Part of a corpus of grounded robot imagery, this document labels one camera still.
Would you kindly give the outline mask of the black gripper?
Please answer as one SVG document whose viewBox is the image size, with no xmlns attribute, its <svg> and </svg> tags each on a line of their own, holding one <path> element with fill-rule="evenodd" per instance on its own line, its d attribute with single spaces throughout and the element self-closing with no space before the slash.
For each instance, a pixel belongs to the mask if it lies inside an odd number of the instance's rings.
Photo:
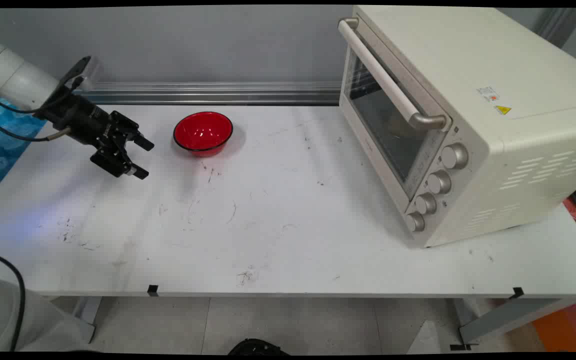
<svg viewBox="0 0 576 360">
<path fill-rule="evenodd" d="M 149 176 L 146 169 L 130 160 L 124 149 L 116 149 L 112 141 L 114 132 L 120 133 L 143 150 L 153 150 L 153 142 L 144 137 L 135 121 L 118 111 L 106 112 L 87 98 L 69 92 L 57 92 L 47 103 L 35 116 L 52 123 L 55 130 L 69 128 L 69 137 L 97 148 L 90 157 L 93 164 L 116 178 L 126 175 L 144 180 Z"/>
</svg>

